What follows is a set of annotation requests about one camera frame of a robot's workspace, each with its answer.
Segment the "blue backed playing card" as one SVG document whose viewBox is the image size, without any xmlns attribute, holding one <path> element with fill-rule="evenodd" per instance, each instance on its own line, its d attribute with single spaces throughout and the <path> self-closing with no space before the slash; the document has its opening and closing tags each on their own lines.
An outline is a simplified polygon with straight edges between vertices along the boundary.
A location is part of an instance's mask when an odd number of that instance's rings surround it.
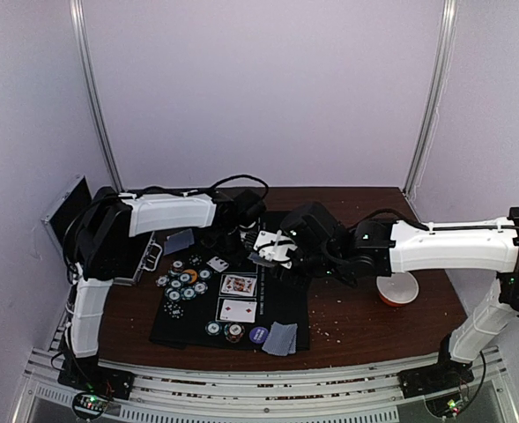
<svg viewBox="0 0 519 423">
<path fill-rule="evenodd" d="M 183 229 L 175 234 L 170 234 L 164 242 L 164 254 L 171 255 L 191 247 L 195 243 L 192 229 Z"/>
</svg>

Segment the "blue green fifty chip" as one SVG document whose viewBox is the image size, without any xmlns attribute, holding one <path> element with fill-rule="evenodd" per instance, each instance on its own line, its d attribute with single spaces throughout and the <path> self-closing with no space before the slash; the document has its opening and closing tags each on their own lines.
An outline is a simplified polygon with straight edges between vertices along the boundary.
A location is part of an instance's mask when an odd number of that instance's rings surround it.
<svg viewBox="0 0 519 423">
<path fill-rule="evenodd" d="M 198 277 L 203 280 L 209 280 L 211 278 L 211 271 L 209 269 L 202 269 L 200 272 L 198 272 Z"/>
</svg>

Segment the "orange big blind button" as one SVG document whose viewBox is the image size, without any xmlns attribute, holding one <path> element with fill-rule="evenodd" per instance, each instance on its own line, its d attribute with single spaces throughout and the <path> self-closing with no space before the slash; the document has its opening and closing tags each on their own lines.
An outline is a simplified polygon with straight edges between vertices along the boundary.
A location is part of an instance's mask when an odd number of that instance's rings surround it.
<svg viewBox="0 0 519 423">
<path fill-rule="evenodd" d="M 198 273 L 192 269 L 185 270 L 180 276 L 180 280 L 187 285 L 194 284 L 197 281 L 197 279 Z"/>
</svg>

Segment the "red black hundred chip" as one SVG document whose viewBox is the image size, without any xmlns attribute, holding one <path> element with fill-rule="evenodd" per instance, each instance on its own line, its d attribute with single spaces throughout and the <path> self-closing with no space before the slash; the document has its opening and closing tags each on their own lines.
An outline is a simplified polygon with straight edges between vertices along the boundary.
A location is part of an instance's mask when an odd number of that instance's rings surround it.
<svg viewBox="0 0 519 423">
<path fill-rule="evenodd" d="M 184 263 L 181 260 L 175 260 L 171 264 L 171 270 L 174 272 L 182 272 L 184 270 Z"/>
</svg>

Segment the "purple small blind button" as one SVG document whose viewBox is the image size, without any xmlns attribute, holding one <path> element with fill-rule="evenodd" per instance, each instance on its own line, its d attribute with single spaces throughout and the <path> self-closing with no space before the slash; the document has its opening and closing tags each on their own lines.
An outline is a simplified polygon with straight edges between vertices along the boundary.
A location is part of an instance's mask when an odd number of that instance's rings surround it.
<svg viewBox="0 0 519 423">
<path fill-rule="evenodd" d="M 269 336 L 269 330 L 263 326 L 256 326 L 249 332 L 249 340 L 255 345 L 263 344 Z"/>
</svg>

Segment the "mixed colour chip stack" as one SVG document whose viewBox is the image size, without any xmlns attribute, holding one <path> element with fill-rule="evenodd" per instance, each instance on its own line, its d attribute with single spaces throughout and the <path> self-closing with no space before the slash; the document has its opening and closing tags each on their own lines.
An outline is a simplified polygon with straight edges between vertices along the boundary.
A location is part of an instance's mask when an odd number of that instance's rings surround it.
<svg viewBox="0 0 519 423">
<path fill-rule="evenodd" d="M 238 343 L 245 334 L 245 327 L 240 323 L 228 323 L 224 328 L 225 338 L 229 343 Z"/>
</svg>

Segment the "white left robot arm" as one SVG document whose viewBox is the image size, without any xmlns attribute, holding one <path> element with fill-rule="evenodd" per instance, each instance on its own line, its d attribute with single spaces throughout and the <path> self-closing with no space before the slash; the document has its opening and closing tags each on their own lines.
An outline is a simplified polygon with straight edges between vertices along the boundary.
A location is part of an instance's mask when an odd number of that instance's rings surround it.
<svg viewBox="0 0 519 423">
<path fill-rule="evenodd" d="M 119 397 L 132 384 L 132 373 L 100 366 L 99 334 L 110 287 L 125 278 L 136 242 L 159 231 L 196 228 L 223 250 L 241 251 L 238 236 L 265 212 L 267 195 L 244 189 L 231 197 L 221 185 L 218 181 L 204 188 L 150 186 L 123 192 L 103 187 L 74 217 L 62 242 L 71 290 L 61 384 Z"/>
</svg>

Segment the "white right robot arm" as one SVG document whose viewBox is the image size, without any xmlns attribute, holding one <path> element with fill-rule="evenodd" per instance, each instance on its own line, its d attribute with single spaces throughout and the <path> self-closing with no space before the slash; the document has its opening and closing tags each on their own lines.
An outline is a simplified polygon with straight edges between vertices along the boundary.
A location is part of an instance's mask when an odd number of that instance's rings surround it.
<svg viewBox="0 0 519 423">
<path fill-rule="evenodd" d="M 383 215 L 375 211 L 347 228 L 313 202 L 290 211 L 277 231 L 248 235 L 246 247 L 260 264 L 272 266 L 276 278 L 297 287 L 325 275 L 356 286 L 361 278 L 411 271 L 494 271 L 485 298 L 441 341 L 437 361 L 398 375 L 405 397 L 473 381 L 472 362 L 519 317 L 519 207 L 494 220 L 439 225 L 407 220 L 395 211 L 390 219 Z"/>
</svg>

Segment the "orange white bowl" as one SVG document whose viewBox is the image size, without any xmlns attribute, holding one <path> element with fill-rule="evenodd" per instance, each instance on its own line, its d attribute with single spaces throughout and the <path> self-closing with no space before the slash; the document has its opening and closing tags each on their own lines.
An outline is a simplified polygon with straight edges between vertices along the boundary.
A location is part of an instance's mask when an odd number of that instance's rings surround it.
<svg viewBox="0 0 519 423">
<path fill-rule="evenodd" d="M 415 301 L 419 295 L 419 283 L 409 272 L 378 277 L 376 286 L 381 300 L 391 307 L 405 306 Z"/>
</svg>

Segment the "black poker play mat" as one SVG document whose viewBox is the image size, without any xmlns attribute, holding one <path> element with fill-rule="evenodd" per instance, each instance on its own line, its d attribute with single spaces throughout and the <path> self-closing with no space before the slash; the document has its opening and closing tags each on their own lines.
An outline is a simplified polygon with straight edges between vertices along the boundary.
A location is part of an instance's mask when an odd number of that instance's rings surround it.
<svg viewBox="0 0 519 423">
<path fill-rule="evenodd" d="M 305 351 L 309 348 L 308 329 L 308 298 L 305 291 L 289 286 L 277 280 L 271 269 L 256 265 L 247 258 L 240 264 L 229 264 L 223 272 L 216 272 L 207 265 L 207 261 L 218 256 L 204 244 L 204 231 L 192 229 L 195 243 L 174 254 L 173 261 L 181 260 L 184 263 L 182 272 L 174 272 L 171 265 L 167 273 L 157 280 L 158 286 L 163 289 L 163 296 L 158 307 L 149 339 L 156 345 L 166 345 L 174 348 L 184 348 L 188 345 L 223 348 L 232 350 L 253 350 L 261 345 L 255 345 L 249 340 L 249 332 L 256 326 L 263 326 L 271 332 L 274 323 L 297 323 L 296 351 Z M 181 297 L 181 290 L 187 285 L 180 280 L 181 274 L 192 269 L 197 273 L 202 269 L 209 269 L 212 273 L 209 280 L 200 278 L 196 282 L 205 282 L 208 290 L 190 301 Z M 255 294 L 252 297 L 225 295 L 220 293 L 220 284 L 224 275 L 235 274 L 256 278 Z M 240 300 L 256 301 L 256 320 L 253 323 L 240 323 L 245 327 L 245 334 L 238 343 L 229 343 L 225 338 L 224 328 L 228 323 L 219 320 L 219 309 L 222 301 Z M 181 319 L 172 319 L 163 310 L 167 301 L 179 303 L 184 311 Z M 205 331 L 205 325 L 210 321 L 223 324 L 223 331 L 217 336 L 210 336 Z"/>
</svg>

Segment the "aluminium poker chip case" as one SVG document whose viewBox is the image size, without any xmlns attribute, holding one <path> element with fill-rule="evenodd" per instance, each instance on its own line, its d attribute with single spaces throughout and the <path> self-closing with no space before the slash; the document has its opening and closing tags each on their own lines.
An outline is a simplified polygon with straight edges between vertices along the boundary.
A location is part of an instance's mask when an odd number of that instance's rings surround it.
<svg viewBox="0 0 519 423">
<path fill-rule="evenodd" d="M 130 213 L 103 187 L 92 195 L 83 175 L 76 175 L 41 219 L 66 266 L 68 279 L 111 279 L 133 286 L 145 271 L 155 271 L 162 247 L 154 232 L 129 236 Z"/>
</svg>

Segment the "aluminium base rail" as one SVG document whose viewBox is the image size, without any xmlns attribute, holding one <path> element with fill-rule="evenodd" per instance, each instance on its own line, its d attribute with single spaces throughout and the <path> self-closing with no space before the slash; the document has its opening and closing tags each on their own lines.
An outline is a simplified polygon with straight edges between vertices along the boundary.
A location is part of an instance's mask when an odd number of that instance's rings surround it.
<svg viewBox="0 0 519 423">
<path fill-rule="evenodd" d="M 80 422 L 71 410 L 75 390 L 57 383 L 55 351 L 33 349 L 9 422 Z M 219 372 L 147 367 L 102 360 L 134 375 L 130 399 L 115 400 L 94 422 L 519 422 L 497 348 L 486 356 L 486 378 L 468 411 L 436 418 L 432 398 L 473 396 L 474 382 L 435 394 L 404 396 L 401 370 L 432 364 L 436 354 L 359 366 L 275 372 Z"/>
</svg>

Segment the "aluminium frame post left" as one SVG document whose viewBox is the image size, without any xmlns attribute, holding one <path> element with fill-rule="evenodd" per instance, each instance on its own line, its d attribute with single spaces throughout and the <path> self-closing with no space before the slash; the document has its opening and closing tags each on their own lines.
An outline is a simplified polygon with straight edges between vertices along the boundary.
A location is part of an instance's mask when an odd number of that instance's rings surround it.
<svg viewBox="0 0 519 423">
<path fill-rule="evenodd" d="M 78 46 L 79 61 L 83 71 L 88 104 L 91 111 L 95 133 L 100 145 L 110 181 L 114 189 L 123 190 L 122 178 L 119 173 L 115 155 L 110 143 L 108 128 L 104 119 L 98 87 L 93 68 L 93 60 L 88 40 L 85 22 L 84 2 L 70 0 L 70 17 Z"/>
</svg>

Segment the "aluminium frame post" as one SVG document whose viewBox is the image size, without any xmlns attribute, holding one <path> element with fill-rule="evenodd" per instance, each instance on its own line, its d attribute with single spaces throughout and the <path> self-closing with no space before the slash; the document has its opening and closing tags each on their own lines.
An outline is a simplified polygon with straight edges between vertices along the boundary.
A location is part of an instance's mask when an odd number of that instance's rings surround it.
<svg viewBox="0 0 519 423">
<path fill-rule="evenodd" d="M 416 146 L 404 184 L 404 195 L 411 200 L 416 197 L 417 188 L 421 184 L 421 178 L 423 177 L 428 155 L 431 151 L 434 131 L 438 121 L 441 96 L 449 73 L 456 32 L 457 9 L 457 0 L 445 0 L 443 2 L 431 82 Z"/>
<path fill-rule="evenodd" d="M 88 40 L 85 22 L 84 2 L 70 0 L 70 17 L 78 46 L 79 61 L 83 71 L 88 104 L 91 111 L 95 133 L 100 145 L 110 181 L 114 189 L 123 190 L 122 178 L 119 173 L 115 155 L 110 143 L 108 128 L 104 119 L 98 87 L 93 68 L 93 60 Z"/>
</svg>

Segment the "aluminium frame post right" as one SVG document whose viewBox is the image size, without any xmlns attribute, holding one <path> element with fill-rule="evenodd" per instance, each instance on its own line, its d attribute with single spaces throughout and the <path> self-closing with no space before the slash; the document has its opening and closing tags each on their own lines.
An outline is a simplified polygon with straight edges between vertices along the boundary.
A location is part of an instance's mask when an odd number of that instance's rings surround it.
<svg viewBox="0 0 519 423">
<path fill-rule="evenodd" d="M 443 2 L 431 82 L 416 146 L 404 184 L 404 195 L 411 200 L 416 197 L 417 188 L 421 184 L 421 178 L 423 177 L 428 155 L 431 151 L 434 131 L 438 121 L 441 96 L 449 73 L 456 32 L 457 9 L 457 0 L 445 0 Z"/>
</svg>

